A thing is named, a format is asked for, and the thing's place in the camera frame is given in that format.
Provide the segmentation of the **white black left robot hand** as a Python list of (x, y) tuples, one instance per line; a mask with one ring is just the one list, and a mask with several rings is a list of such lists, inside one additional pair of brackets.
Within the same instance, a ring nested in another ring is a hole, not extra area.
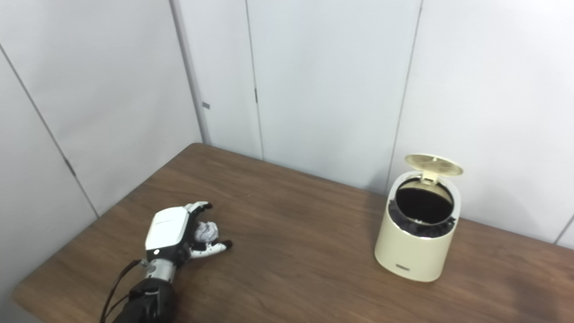
[(211, 207), (207, 201), (198, 201), (157, 212), (152, 218), (145, 240), (146, 257), (150, 266), (178, 268), (193, 259), (230, 250), (232, 241), (219, 240), (216, 223), (198, 220), (199, 215)]

